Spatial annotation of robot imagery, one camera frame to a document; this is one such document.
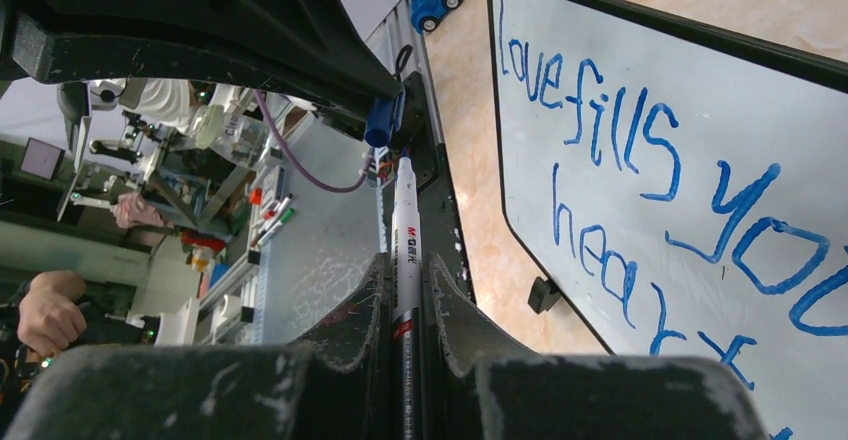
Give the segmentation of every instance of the table surface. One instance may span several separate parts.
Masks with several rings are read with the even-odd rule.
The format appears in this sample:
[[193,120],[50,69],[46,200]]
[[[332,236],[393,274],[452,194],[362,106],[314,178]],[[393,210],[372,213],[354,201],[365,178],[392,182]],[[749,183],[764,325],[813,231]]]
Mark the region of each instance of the table surface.
[[[848,61],[848,0],[629,0],[658,10]],[[538,267],[501,213],[486,0],[465,0],[427,36],[477,303],[541,352],[603,349],[565,302],[527,306]]]

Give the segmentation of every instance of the whiteboard black frame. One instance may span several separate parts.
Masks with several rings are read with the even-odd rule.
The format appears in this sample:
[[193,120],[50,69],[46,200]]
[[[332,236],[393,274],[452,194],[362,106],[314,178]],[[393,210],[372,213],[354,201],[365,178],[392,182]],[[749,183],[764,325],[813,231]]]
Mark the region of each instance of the whiteboard black frame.
[[[722,52],[740,60],[745,60],[770,70],[781,72],[796,78],[848,93],[848,66],[831,58],[803,52],[784,45],[768,42],[759,38],[731,32],[688,18],[644,7],[626,0],[565,0],[598,12],[606,13],[621,20],[650,28],[681,40]],[[506,213],[506,190],[504,189],[503,138],[501,136],[500,101],[498,92],[497,39],[495,35],[494,0],[487,0],[489,9],[489,50],[492,59],[492,93],[495,101],[495,128],[498,138],[498,172],[501,185],[501,212],[510,233],[521,248],[530,255],[542,272],[551,278],[548,269],[539,261],[521,237],[515,232]],[[563,298],[577,316],[589,327],[592,334],[609,353],[615,353],[598,334],[574,302],[563,292]]]

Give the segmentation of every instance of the toy car wheel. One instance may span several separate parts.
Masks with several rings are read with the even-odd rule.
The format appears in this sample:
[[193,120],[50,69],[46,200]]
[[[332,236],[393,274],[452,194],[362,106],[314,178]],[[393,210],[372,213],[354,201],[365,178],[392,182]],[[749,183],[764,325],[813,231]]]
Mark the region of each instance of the toy car wheel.
[[442,0],[445,10],[456,10],[462,4],[462,0]]
[[432,32],[439,26],[439,19],[436,17],[424,17],[421,19],[421,30]]

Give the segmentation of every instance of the black stand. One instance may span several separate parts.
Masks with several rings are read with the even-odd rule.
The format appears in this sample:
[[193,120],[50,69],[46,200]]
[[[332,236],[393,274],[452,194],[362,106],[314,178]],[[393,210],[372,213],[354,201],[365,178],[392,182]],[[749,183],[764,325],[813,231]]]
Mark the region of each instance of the black stand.
[[562,292],[553,281],[536,277],[536,280],[533,280],[533,288],[530,289],[530,298],[527,299],[527,304],[534,312],[540,314],[550,310],[561,298]]

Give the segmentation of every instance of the red object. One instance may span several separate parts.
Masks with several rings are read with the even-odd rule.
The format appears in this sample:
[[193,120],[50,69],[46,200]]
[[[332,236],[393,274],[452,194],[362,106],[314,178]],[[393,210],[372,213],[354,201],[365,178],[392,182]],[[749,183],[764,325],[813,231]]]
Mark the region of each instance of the red object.
[[223,240],[218,240],[215,237],[209,237],[207,235],[201,235],[190,230],[183,230],[182,233],[180,233],[180,241],[183,245],[190,245],[192,247],[208,247],[215,253],[220,253],[221,250],[227,248],[227,244]]
[[252,192],[250,192],[250,204],[251,205],[261,205],[262,204],[262,189],[254,188]]

